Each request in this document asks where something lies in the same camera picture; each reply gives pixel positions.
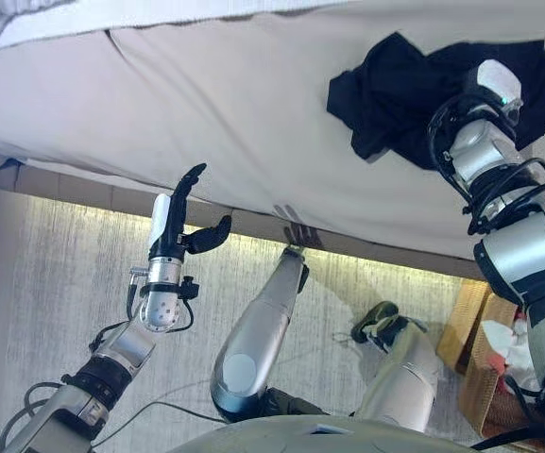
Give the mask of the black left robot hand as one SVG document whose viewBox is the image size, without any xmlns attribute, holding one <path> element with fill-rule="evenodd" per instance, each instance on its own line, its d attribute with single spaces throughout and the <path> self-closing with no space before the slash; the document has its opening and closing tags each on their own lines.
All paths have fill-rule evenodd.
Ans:
<svg viewBox="0 0 545 453">
<path fill-rule="evenodd" d="M 155 199 L 148 242 L 150 260 L 165 257 L 183 261 L 186 252 L 191 255 L 205 253 L 228 238 L 230 215 L 225 215 L 216 226 L 202 228 L 189 235 L 184 233 L 188 195 L 206 167 L 206 163 L 194 166 L 181 178 L 171 196 L 160 193 Z"/>
</svg>

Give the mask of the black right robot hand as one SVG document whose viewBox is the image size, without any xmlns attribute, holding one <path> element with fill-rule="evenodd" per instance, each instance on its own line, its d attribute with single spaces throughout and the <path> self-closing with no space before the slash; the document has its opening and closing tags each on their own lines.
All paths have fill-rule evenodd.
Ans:
<svg viewBox="0 0 545 453">
<path fill-rule="evenodd" d="M 523 106 L 521 84 L 509 68 L 495 59 L 486 59 L 471 69 L 464 81 L 463 95 L 473 105 L 494 112 L 509 126 L 519 123 Z"/>
</svg>

